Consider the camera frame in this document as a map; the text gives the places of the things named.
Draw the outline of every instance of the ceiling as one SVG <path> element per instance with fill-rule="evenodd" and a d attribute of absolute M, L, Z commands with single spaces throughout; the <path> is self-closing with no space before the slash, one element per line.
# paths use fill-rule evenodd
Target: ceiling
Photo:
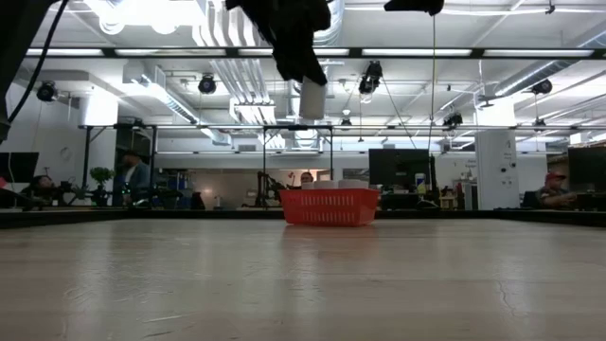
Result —
<path fill-rule="evenodd" d="M 376 10 L 384 1 L 346 0 L 346 10 L 341 30 L 342 46 L 420 46 L 434 44 L 432 19 L 424 13 L 384 12 Z M 547 0 L 447 0 L 445 9 L 465 11 L 505 11 L 518 3 L 517 10 L 545 9 Z M 559 8 L 606 10 L 603 0 L 555 0 Z M 50 11 L 33 45 L 43 44 L 55 11 Z M 575 39 L 596 27 L 606 30 L 604 13 L 544 13 L 510 16 L 471 16 L 439 14 L 436 17 L 436 46 L 448 47 L 572 47 Z M 180 26 L 169 35 L 156 33 L 146 26 L 126 26 L 117 35 L 107 35 L 99 29 L 98 17 L 82 2 L 70 2 L 70 8 L 63 15 L 53 39 L 53 46 L 195 46 L 191 38 L 191 28 Z M 26 63 L 34 64 L 35 60 Z M 128 86 L 122 84 L 124 60 L 47 60 L 45 70 L 84 70 L 112 84 L 129 96 Z M 288 84 L 276 71 L 272 60 L 261 60 L 263 78 L 271 98 L 276 103 L 276 117 L 288 114 Z M 145 60 L 143 63 L 153 69 L 161 67 L 168 76 L 167 87 L 184 99 L 187 104 L 201 111 L 211 123 L 233 123 L 227 113 L 231 96 L 219 83 L 214 95 L 202 96 L 197 90 L 197 82 L 203 73 L 213 72 L 209 60 Z M 515 75 L 533 61 L 483 61 L 482 80 L 496 83 Z M 459 91 L 469 90 L 480 82 L 478 61 L 439 60 L 436 61 L 436 85 L 432 105 L 431 60 L 383 60 L 384 80 L 368 104 L 361 104 L 357 81 L 365 71 L 368 60 L 343 60 L 330 69 L 329 98 L 326 102 L 328 121 L 338 122 L 342 111 L 349 109 L 352 122 L 366 125 L 396 123 L 396 111 L 410 124 L 428 124 L 428 117 L 444 104 L 459 95 Z M 591 61 L 578 63 L 550 78 L 554 92 L 606 69 L 606 62 Z M 538 114 L 573 107 L 587 99 L 606 94 L 606 77 L 596 78 L 571 91 L 538 106 Z M 171 123 L 175 119 L 165 106 L 157 101 L 132 97 L 140 106 L 125 109 L 129 113 L 144 117 L 149 122 Z M 537 115 L 534 98 L 528 94 L 515 95 L 516 120 L 528 122 Z M 466 123 L 473 123 L 473 106 L 456 108 L 461 111 Z M 606 117 L 605 105 L 591 111 L 581 111 L 560 117 L 550 123 L 573 124 L 593 117 Z"/>

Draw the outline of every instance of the metal frame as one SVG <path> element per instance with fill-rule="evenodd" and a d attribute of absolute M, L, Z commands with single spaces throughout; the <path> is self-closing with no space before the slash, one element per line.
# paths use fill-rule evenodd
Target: metal frame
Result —
<path fill-rule="evenodd" d="M 80 126 L 81 129 L 86 127 L 92 128 L 115 128 L 118 125 L 94 125 L 94 126 Z M 200 129 L 222 129 L 222 130 L 249 130 L 249 131 L 262 131 L 262 130 L 273 130 L 273 129 L 287 129 L 287 130 L 305 130 L 307 129 L 331 129 L 333 131 L 348 131 L 352 129 L 362 130 L 383 130 L 383 131 L 406 131 L 406 130 L 419 130 L 419 131 L 434 131 L 434 132 L 447 132 L 447 131 L 486 131 L 486 130 L 514 130 L 514 131 L 606 131 L 606 125 L 546 125 L 546 126 L 532 126 L 532 125 L 515 125 L 515 126 L 477 126 L 471 124 L 462 124 L 456 127 L 446 126 L 430 126 L 426 125 L 362 125 L 362 126 L 342 126 L 342 125 L 241 125 L 241 124 L 202 124 L 202 125 L 141 125 L 135 126 L 141 129 L 152 129 L 156 127 L 158 130 L 200 130 Z"/>
<path fill-rule="evenodd" d="M 26 58 L 38 58 L 39 47 L 32 47 Z M 314 51 L 323 59 L 363 60 L 532 60 L 604 61 L 606 48 L 519 48 L 519 47 L 359 47 L 324 46 Z M 498 55 L 506 51 L 509 55 Z M 271 47 L 51 47 L 48 59 L 273 59 Z"/>

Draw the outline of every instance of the black monitor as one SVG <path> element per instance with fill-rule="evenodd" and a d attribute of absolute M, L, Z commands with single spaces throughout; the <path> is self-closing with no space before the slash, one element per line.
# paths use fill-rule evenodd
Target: black monitor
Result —
<path fill-rule="evenodd" d="M 30 183 L 36 172 L 38 156 L 38 153 L 0 153 L 0 177 L 9 183 Z"/>
<path fill-rule="evenodd" d="M 606 191 L 606 147 L 568 149 L 570 189 Z"/>
<path fill-rule="evenodd" d="M 413 187 L 417 173 L 425 174 L 425 184 L 431 184 L 428 150 L 369 150 L 368 164 L 371 185 Z"/>

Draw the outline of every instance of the plastic basket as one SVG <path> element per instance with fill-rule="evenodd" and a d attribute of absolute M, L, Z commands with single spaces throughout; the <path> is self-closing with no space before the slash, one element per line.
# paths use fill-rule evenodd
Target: plastic basket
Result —
<path fill-rule="evenodd" d="M 379 192 L 364 188 L 281 190 L 280 198 L 289 224 L 361 226 L 375 219 Z"/>

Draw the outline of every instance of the ventilation duct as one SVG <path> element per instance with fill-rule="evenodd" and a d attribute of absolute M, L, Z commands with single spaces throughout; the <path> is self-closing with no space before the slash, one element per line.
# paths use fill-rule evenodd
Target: ventilation duct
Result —
<path fill-rule="evenodd" d="M 579 37 L 576 44 L 572 46 L 578 48 L 604 48 L 606 47 L 606 30 L 604 25 L 599 25 Z M 487 87 L 486 98 L 494 97 L 504 98 L 524 91 L 540 81 L 544 81 L 555 74 L 562 72 L 570 66 L 575 65 L 580 61 L 552 61 L 552 62 L 536 62 L 524 70 L 518 72 L 507 80 L 501 81 L 492 88 Z M 466 89 L 465 94 L 461 94 L 456 98 L 443 105 L 439 111 L 446 110 L 448 107 L 458 109 L 470 102 L 477 103 L 478 91 L 482 89 L 482 84 L 472 85 Z"/>
<path fill-rule="evenodd" d="M 604 48 L 606 47 L 606 31 L 602 30 L 593 38 L 585 41 L 578 48 Z M 568 67 L 580 61 L 552 61 L 534 63 L 518 74 L 502 81 L 494 88 L 494 95 L 497 97 L 508 97 L 520 91 L 526 90 L 534 84 L 562 72 Z"/>
<path fill-rule="evenodd" d="M 123 82 L 136 83 L 141 86 L 142 94 L 161 101 L 173 113 L 192 125 L 209 124 L 204 121 L 198 112 L 191 108 L 187 102 L 166 87 L 166 75 L 156 66 L 153 77 L 148 76 L 145 66 L 139 61 L 129 61 L 124 65 L 122 73 Z M 210 129 L 201 129 L 201 132 L 212 139 L 216 146 L 231 146 L 232 138 L 228 134 L 219 133 Z"/>

